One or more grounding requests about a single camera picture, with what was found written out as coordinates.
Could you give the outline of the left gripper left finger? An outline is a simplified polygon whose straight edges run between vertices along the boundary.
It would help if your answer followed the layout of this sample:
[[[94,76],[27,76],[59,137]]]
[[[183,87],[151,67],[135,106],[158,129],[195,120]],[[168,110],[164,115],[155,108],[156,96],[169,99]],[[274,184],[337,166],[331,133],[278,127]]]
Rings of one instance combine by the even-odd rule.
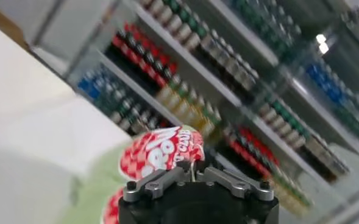
[[[123,200],[138,201],[144,194],[160,198],[172,184],[190,181],[191,173],[190,161],[180,161],[171,170],[158,169],[139,181],[128,181],[123,188]]]

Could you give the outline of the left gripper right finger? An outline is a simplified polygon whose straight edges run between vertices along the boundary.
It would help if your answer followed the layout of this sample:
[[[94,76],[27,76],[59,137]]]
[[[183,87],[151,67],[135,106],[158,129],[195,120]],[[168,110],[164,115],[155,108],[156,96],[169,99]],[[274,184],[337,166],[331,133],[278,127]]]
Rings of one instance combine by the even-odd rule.
[[[253,194],[260,201],[274,199],[274,191],[268,182],[257,182],[242,173],[229,169],[220,170],[213,166],[206,166],[204,161],[194,162],[194,180],[203,182],[208,187],[221,186],[236,198],[245,199],[248,194]]]

